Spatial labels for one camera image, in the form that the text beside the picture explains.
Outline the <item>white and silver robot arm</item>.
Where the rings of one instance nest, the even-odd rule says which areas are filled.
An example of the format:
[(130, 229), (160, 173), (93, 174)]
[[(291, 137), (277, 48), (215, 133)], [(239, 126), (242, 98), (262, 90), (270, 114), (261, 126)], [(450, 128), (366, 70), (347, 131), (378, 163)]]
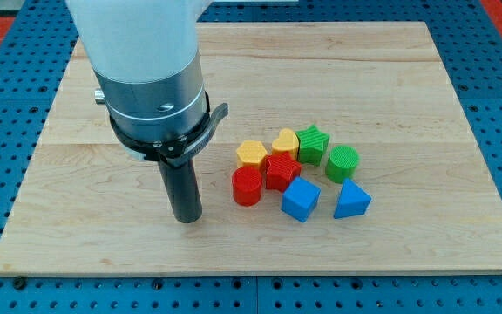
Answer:
[(126, 136), (169, 141), (207, 111), (196, 22), (209, 0), (66, 0), (109, 114)]

